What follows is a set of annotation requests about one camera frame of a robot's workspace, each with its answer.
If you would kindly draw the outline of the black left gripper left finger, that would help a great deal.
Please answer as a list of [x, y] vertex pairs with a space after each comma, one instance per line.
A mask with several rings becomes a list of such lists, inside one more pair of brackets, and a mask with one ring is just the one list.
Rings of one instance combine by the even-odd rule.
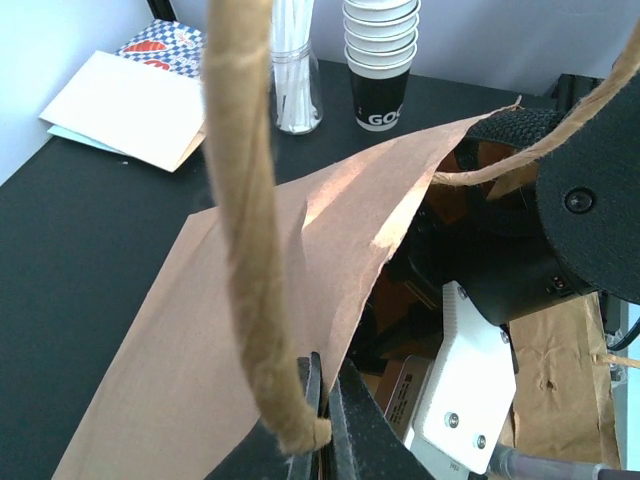
[[319, 354], [294, 359], [285, 352], [254, 363], [248, 372], [261, 417], [208, 477], [310, 479], [323, 447]]

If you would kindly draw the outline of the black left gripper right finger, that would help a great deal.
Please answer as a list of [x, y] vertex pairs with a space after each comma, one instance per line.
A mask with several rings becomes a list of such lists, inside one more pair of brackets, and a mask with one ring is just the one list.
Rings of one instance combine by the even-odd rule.
[[332, 441], [329, 479], [430, 479], [432, 475], [400, 442], [359, 371], [345, 362], [328, 397]]

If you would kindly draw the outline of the brown kraft paper bag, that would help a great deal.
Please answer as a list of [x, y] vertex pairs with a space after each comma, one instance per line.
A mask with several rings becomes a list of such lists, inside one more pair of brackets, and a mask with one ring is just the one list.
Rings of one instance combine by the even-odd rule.
[[58, 479], [201, 479], [261, 417], [254, 363], [321, 356], [336, 379], [366, 295], [470, 120], [276, 186], [268, 1], [213, 1], [204, 53], [216, 207], [185, 223], [58, 467]]

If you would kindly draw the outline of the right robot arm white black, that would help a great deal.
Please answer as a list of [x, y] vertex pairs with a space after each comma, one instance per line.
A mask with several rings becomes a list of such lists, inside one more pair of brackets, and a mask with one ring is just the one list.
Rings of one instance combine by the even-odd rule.
[[510, 321], [593, 292], [639, 299], [639, 84], [624, 87], [534, 178], [492, 200], [463, 191], [461, 218], [423, 203], [391, 278], [432, 309], [458, 283], [481, 315]]

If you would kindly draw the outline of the bundle of white straws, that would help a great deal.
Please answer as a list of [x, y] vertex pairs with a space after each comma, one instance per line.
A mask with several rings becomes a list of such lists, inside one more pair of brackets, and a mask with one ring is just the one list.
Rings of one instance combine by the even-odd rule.
[[310, 41], [312, 1], [275, 1], [271, 20], [271, 119], [304, 135], [323, 118], [318, 61]]

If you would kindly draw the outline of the white paper bag brown trim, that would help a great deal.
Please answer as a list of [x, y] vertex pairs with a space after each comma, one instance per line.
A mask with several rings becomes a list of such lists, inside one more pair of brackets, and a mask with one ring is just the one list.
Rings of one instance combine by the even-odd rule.
[[204, 139], [202, 82], [96, 51], [40, 118], [167, 172]]

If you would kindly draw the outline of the stack of white paper cups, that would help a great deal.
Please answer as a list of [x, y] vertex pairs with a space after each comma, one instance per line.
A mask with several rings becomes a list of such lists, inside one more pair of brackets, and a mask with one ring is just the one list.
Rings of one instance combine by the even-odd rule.
[[356, 122], [365, 130], [387, 131], [400, 118], [418, 51], [420, 8], [417, 0], [343, 3], [344, 56]]

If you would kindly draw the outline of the blue checkered paper bag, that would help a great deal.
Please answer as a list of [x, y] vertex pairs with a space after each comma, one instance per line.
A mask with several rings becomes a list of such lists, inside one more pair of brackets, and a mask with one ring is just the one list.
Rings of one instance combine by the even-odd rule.
[[[159, 67], [163, 70], [201, 81], [200, 65], [203, 47], [204, 35], [199, 30], [179, 22], [155, 20], [119, 50], [109, 54], [121, 56], [145, 65]], [[122, 154], [87, 137], [51, 123], [49, 125], [48, 132], [51, 135]]]

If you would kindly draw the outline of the black frame post right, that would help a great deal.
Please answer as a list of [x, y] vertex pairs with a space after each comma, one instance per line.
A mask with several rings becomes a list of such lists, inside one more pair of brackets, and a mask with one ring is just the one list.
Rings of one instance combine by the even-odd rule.
[[170, 0], [147, 0], [152, 16], [164, 21], [176, 21], [177, 17]]

